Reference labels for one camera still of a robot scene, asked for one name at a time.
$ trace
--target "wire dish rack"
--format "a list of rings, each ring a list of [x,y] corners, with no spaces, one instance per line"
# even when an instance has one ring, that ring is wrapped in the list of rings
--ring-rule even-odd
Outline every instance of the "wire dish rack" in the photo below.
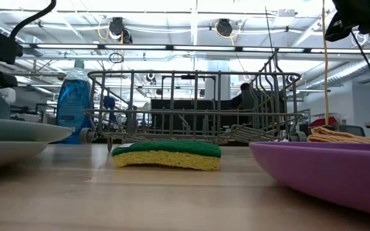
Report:
[[[168,74],[172,78],[168,107],[153,108],[149,111],[138,110],[133,104],[136,86],[136,74]],[[101,83],[95,76],[102,74]],[[92,81],[92,91],[100,87],[100,105],[103,105],[104,92],[109,90],[105,85],[106,78],[120,78],[130,74],[130,100],[124,101],[126,110],[115,108],[88,109],[84,112],[89,116],[93,130],[96,128],[94,118],[98,119],[98,135],[107,138],[108,149],[112,149],[114,139],[122,142],[143,142],[159,140],[189,139],[196,141],[225,144],[229,141],[304,141],[302,134],[295,133],[294,128],[302,114],[297,113],[296,82],[301,78],[297,73],[267,72],[267,65],[260,72],[213,72],[213,71],[93,71],[88,74]],[[192,109],[178,108],[183,99],[174,99],[175,78],[186,74],[193,76],[195,81],[194,98],[189,99]],[[221,86],[224,75],[249,76],[250,89],[242,92],[242,108],[223,110],[221,108],[221,88],[218,88],[216,99],[198,99],[198,80],[207,75],[214,76],[217,85]],[[292,95],[294,112],[287,113],[288,94]],[[125,116],[126,123],[110,121],[107,114]],[[115,124],[118,129],[111,131],[111,126],[104,129],[103,125]],[[91,142],[96,134],[92,130],[83,130],[81,140]]]

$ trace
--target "sponge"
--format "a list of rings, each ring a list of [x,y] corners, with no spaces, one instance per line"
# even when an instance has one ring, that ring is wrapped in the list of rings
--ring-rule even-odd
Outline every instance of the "sponge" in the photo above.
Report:
[[[219,170],[221,150],[199,141],[151,141],[122,144],[112,151],[114,165],[162,164],[199,170]]]

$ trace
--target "plate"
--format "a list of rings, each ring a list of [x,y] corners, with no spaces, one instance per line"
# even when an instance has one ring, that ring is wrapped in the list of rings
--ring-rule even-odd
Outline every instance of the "plate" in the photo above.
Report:
[[[0,141],[55,142],[72,134],[71,128],[0,119]]]
[[[278,182],[370,213],[370,144],[250,143],[256,162]]]
[[[0,166],[39,154],[46,146],[45,142],[0,141]]]

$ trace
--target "wooden countertop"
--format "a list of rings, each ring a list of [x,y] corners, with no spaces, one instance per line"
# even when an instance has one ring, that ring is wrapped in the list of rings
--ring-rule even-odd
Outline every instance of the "wooden countertop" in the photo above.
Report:
[[[0,168],[0,230],[370,230],[370,215],[281,185],[249,148],[223,147],[219,172],[114,169],[106,144],[50,145]]]

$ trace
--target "dish soap bottle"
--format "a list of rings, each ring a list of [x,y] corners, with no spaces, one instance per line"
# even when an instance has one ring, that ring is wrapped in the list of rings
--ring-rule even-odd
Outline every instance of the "dish soap bottle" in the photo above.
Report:
[[[63,144],[81,144],[82,128],[90,127],[88,116],[83,110],[90,108],[91,81],[84,71],[84,61],[75,60],[62,83],[57,105],[57,125],[73,129],[72,134],[60,141]]]

